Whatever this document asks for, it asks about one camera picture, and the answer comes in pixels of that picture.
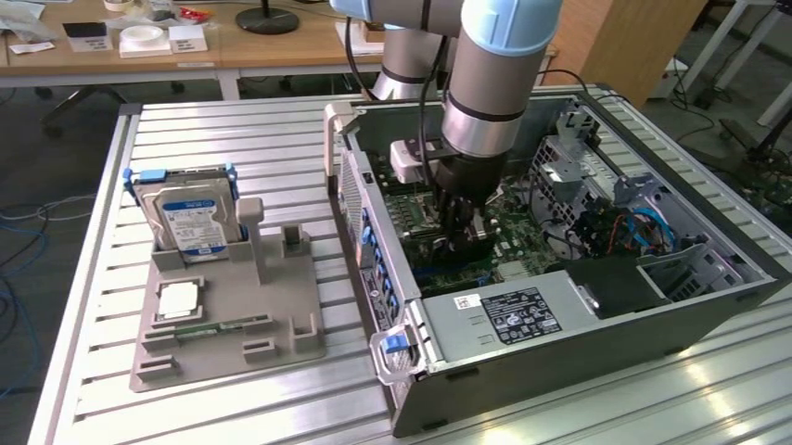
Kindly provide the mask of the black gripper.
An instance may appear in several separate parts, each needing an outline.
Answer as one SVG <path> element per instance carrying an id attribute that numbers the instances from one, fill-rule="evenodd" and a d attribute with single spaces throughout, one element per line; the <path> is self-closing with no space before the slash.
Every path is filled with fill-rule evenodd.
<path id="1" fill-rule="evenodd" d="M 496 191 L 503 168 L 503 155 L 458 155 L 439 160 L 434 204 L 450 252 L 486 253 L 494 246 L 495 229 L 487 218 L 486 201 Z"/>

